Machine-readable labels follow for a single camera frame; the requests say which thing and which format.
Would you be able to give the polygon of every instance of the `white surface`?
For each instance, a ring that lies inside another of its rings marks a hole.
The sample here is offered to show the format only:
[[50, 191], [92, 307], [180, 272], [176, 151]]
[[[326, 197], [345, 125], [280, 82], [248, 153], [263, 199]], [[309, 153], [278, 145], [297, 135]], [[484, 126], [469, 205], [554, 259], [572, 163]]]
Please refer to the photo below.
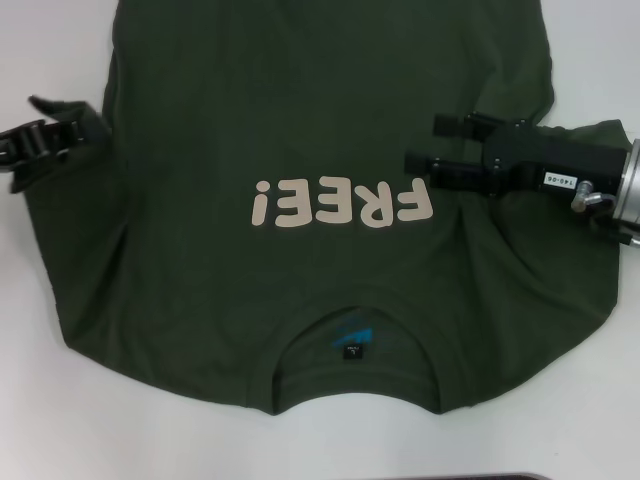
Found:
[[[115, 0], [0, 0], [0, 130], [38, 93], [100, 104]], [[545, 0], [552, 124], [640, 132], [640, 3]], [[624, 251], [605, 328], [524, 387], [437, 417], [384, 397], [276, 418], [181, 398], [67, 350], [23, 199], [0, 180], [0, 478], [356, 479], [533, 471], [640, 478], [640, 251]]]

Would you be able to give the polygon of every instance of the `black clamp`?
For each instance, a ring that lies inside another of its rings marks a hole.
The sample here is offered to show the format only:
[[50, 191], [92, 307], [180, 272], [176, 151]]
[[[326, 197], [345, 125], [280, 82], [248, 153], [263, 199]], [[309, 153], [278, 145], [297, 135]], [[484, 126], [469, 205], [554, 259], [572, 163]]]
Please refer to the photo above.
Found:
[[[518, 127], [524, 127], [526, 124], [524, 120], [515, 123]], [[477, 112], [467, 115], [462, 121], [458, 117], [437, 115], [433, 125], [433, 135], [487, 144], [496, 131], [506, 125], [507, 122], [503, 120]], [[498, 159], [496, 162], [491, 165], [485, 165], [485, 162], [466, 164], [407, 152], [405, 173], [418, 176], [429, 175], [431, 186], [435, 188], [497, 196], [503, 193], [507, 178], [504, 175], [504, 165], [501, 160]]]
[[77, 121], [47, 125], [30, 122], [0, 133], [0, 173], [14, 172], [33, 162], [64, 155], [85, 142]]

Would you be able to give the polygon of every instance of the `tag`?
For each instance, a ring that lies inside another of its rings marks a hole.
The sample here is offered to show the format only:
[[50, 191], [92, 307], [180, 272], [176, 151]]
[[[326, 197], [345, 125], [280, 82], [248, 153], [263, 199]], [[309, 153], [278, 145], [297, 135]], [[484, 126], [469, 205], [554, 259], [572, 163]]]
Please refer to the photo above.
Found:
[[362, 360], [364, 354], [364, 345], [362, 343], [353, 343], [345, 345], [342, 352], [342, 358], [345, 360]]
[[566, 188], [567, 190], [575, 190], [578, 186], [578, 179], [568, 175], [547, 172], [544, 176], [544, 184], [551, 185], [552, 187]]

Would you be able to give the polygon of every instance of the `t-shirt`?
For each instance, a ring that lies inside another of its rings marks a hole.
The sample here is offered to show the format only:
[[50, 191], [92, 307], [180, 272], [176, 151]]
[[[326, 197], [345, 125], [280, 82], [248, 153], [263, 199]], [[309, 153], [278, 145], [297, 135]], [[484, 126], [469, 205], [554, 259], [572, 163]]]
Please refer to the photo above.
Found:
[[[538, 0], [121, 0], [113, 40], [111, 142], [26, 192], [81, 354], [270, 414], [346, 392], [442, 413], [614, 308], [618, 247], [566, 200], [404, 172], [480, 161], [436, 114], [548, 112]], [[627, 145], [619, 122], [553, 133]]]

